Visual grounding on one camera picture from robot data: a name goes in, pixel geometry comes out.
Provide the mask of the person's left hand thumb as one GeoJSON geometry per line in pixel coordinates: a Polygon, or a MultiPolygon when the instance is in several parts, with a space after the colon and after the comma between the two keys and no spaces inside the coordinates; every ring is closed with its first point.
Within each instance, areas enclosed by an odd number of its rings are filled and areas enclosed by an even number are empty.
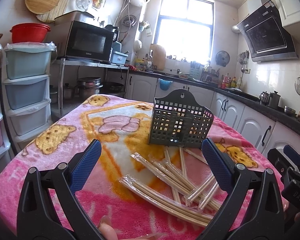
{"type": "Polygon", "coordinates": [[[111,226],[111,221],[108,216],[103,216],[99,222],[98,230],[106,240],[118,240],[115,229],[111,226]]]}

